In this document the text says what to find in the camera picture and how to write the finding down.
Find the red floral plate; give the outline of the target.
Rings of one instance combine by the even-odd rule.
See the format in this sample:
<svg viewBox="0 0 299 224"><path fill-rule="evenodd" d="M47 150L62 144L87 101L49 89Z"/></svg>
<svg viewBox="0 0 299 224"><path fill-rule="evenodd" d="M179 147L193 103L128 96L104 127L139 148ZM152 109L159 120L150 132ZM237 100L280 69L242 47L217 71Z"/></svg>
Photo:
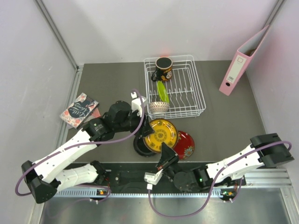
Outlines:
<svg viewBox="0 0 299 224"><path fill-rule="evenodd" d="M189 158L195 150L195 143L192 136L186 132L179 131L178 141L173 149L180 160Z"/></svg>

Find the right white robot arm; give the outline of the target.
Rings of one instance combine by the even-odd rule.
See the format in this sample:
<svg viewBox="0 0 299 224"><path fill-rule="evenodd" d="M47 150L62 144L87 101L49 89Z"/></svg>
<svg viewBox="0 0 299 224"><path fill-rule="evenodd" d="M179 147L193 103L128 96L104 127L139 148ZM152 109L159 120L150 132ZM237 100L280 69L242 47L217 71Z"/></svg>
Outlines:
<svg viewBox="0 0 299 224"><path fill-rule="evenodd" d="M177 153L163 143L153 184L167 176L182 192L202 192L214 186L230 185L257 168L275 168L294 160L290 153L291 143L282 141L277 133L255 136L250 141L244 150L235 155L190 170L181 168Z"/></svg>

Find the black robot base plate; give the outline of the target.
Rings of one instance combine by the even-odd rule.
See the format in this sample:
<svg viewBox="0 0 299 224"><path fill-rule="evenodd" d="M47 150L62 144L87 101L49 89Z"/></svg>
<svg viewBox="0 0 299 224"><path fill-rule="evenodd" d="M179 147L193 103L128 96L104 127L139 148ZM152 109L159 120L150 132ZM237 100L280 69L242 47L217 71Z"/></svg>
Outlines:
<svg viewBox="0 0 299 224"><path fill-rule="evenodd" d="M109 185L115 190L138 188L141 181L156 185L160 192L207 192L212 186L232 186L240 182L246 169L239 161L90 163L95 169L93 185Z"/></svg>

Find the yellow brown plate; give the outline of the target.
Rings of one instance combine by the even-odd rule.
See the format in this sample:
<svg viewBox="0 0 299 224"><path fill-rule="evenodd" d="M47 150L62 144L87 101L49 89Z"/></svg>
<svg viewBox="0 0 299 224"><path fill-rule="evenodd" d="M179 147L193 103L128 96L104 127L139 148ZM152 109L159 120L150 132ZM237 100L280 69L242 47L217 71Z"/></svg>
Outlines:
<svg viewBox="0 0 299 224"><path fill-rule="evenodd" d="M175 147L178 141L178 131L170 121L155 119L149 124L154 133L143 138L143 142L150 151L157 154L161 153L162 143L165 143L170 148Z"/></svg>

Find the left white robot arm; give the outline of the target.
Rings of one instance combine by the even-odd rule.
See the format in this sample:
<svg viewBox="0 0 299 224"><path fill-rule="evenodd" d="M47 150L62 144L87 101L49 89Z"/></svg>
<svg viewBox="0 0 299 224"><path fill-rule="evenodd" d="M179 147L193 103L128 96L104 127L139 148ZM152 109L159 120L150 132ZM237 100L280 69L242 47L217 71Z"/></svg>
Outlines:
<svg viewBox="0 0 299 224"><path fill-rule="evenodd" d="M66 143L53 153L35 162L22 164L23 180L36 203L50 200L57 192L85 183L101 185L107 177L99 161L92 161L79 168L67 167L85 153L107 143L115 143L114 135L130 132L146 137L153 133L143 108L145 97L135 98L129 104L117 101L103 116L88 121Z"/></svg>

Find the black plate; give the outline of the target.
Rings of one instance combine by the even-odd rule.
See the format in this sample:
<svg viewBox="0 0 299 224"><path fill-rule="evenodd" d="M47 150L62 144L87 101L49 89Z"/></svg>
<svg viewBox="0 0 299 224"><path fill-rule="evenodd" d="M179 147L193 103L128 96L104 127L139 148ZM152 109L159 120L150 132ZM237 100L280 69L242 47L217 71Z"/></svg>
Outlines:
<svg viewBox="0 0 299 224"><path fill-rule="evenodd" d="M143 142L142 137L135 136L133 141L134 150L143 157L152 157L156 155L156 153L150 151Z"/></svg>

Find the white wire dish rack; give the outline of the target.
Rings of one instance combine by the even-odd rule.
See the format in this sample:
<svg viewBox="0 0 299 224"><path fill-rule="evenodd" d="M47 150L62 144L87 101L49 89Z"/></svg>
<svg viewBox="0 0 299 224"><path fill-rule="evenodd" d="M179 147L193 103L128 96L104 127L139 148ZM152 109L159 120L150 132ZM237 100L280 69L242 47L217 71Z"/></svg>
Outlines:
<svg viewBox="0 0 299 224"><path fill-rule="evenodd" d="M147 106L151 119L178 119L198 117L205 109L202 88L192 55L170 56L173 61L172 78L164 82L170 108L164 113L155 113Z"/></svg>

